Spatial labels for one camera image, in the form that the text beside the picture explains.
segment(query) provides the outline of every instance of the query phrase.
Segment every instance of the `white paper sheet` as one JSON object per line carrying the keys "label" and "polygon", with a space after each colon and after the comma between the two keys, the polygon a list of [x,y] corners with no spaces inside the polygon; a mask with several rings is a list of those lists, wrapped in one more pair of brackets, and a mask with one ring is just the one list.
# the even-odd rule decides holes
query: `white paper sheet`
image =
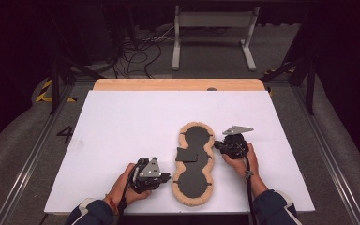
{"label": "white paper sheet", "polygon": [[[205,123],[219,141],[232,125],[254,128],[244,137],[255,147],[265,184],[287,193],[297,211],[315,210],[267,92],[91,91],[45,212],[69,213],[85,198],[104,198],[129,162],[139,158],[157,157],[161,171],[173,175],[179,131],[189,122]],[[248,212],[246,184],[214,151],[214,191],[206,204],[181,204],[170,180],[147,200],[129,206],[126,214]]]}

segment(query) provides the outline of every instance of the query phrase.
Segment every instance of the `metal leg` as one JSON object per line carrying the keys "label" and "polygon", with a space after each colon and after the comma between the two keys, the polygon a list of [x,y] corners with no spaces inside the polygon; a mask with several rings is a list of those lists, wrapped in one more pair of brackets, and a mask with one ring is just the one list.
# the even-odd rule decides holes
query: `metal leg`
{"label": "metal leg", "polygon": [[256,25],[257,17],[259,16],[259,10],[260,10],[259,7],[254,8],[252,18],[249,21],[249,27],[247,30],[247,38],[241,40],[242,50],[244,51],[244,55],[245,55],[245,58],[247,59],[247,65],[248,65],[250,71],[256,70],[256,65],[254,63],[252,54],[250,52],[249,44],[252,39],[253,30]]}
{"label": "metal leg", "polygon": [[125,25],[125,29],[127,30],[127,34],[129,35],[130,42],[133,44],[135,50],[139,50],[139,45],[136,40],[136,35],[134,33],[134,24],[133,24],[133,15],[131,13],[130,7],[127,7],[127,24]]}
{"label": "metal leg", "polygon": [[176,6],[174,16],[174,49],[173,49],[173,60],[172,70],[179,70],[180,68],[180,24],[179,24],[179,6]]}
{"label": "metal leg", "polygon": [[61,59],[64,61],[64,63],[67,64],[67,67],[69,67],[69,66],[75,67],[79,71],[82,71],[83,73],[89,75],[92,78],[95,78],[96,80],[105,78],[105,77],[101,76],[100,74],[96,73],[95,71],[93,71],[87,67],[84,67],[84,66],[78,64],[77,62],[72,61],[64,56],[62,56]]}
{"label": "metal leg", "polygon": [[314,114],[312,110],[312,100],[314,98],[314,84],[315,84],[315,66],[311,61],[308,77],[307,77],[307,92],[306,92],[306,106],[311,115]]}
{"label": "metal leg", "polygon": [[281,68],[278,68],[276,71],[270,73],[269,75],[267,76],[264,76],[262,78],[260,78],[260,80],[263,82],[263,83],[266,83],[274,78],[276,78],[277,76],[281,75],[282,73],[288,71],[289,69],[291,68],[294,68],[296,66],[298,66],[299,64],[301,64],[302,62],[304,61],[304,58],[300,58],[294,62],[291,62]]}
{"label": "metal leg", "polygon": [[289,84],[291,86],[300,86],[303,80],[308,75],[311,69],[311,59],[307,58],[300,62],[294,69],[292,76],[289,78]]}
{"label": "metal leg", "polygon": [[54,114],[56,109],[60,104],[60,86],[59,86],[59,77],[57,73],[57,62],[53,60],[52,62],[52,110],[51,114]]}

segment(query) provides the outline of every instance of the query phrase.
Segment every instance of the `gray carpet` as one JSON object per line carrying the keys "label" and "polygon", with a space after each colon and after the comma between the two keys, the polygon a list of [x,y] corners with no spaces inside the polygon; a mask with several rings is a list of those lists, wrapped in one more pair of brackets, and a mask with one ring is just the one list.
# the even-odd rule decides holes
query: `gray carpet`
{"label": "gray carpet", "polygon": [[[260,78],[268,69],[278,68],[286,51],[297,32],[298,26],[282,25],[279,27],[257,27],[250,49],[257,66],[257,71],[248,71],[248,65],[239,46],[239,39],[244,31],[229,29],[216,34],[207,29],[190,29],[182,32],[182,51],[180,70],[172,71],[173,42],[166,40],[159,43],[161,56],[148,66],[148,72],[155,78]],[[156,46],[143,51],[152,60],[159,54]],[[137,52],[134,60],[143,60]],[[124,68],[128,63],[123,61]],[[145,63],[130,64],[131,78],[144,77]],[[106,77],[115,77],[112,70],[103,73]],[[350,217],[350,209],[339,194],[335,185],[336,177],[331,174],[331,165],[327,164],[316,131],[309,121],[311,117],[304,113],[304,106],[297,100],[295,88],[284,81],[287,75],[277,78],[267,86],[273,89],[273,102],[278,117],[290,142],[301,172],[306,177],[306,184],[316,207],[315,212],[299,215],[304,224],[358,224]],[[36,87],[32,99],[36,99],[44,81]],[[320,131],[330,147],[333,157],[347,180],[348,187],[360,207],[360,155],[353,141],[338,120],[328,102],[319,79],[316,82],[314,112],[312,119],[319,125]],[[57,175],[68,144],[66,137],[57,136],[61,130],[76,127],[87,91],[92,89],[93,81],[85,76],[70,90],[70,96],[78,98],[76,102],[66,102],[57,115],[52,130],[42,146],[37,164],[24,184],[20,199],[12,205],[7,215],[6,224],[39,224],[44,218],[44,205],[50,194],[51,186]],[[302,86],[296,91],[305,91]],[[5,203],[11,188],[18,178],[28,156],[33,151],[38,136],[50,117],[51,103],[36,102],[34,106],[15,121],[0,135],[0,209]],[[49,215],[43,224],[63,224],[66,216]],[[246,224],[246,216],[195,216],[195,217],[127,217],[125,224]]]}

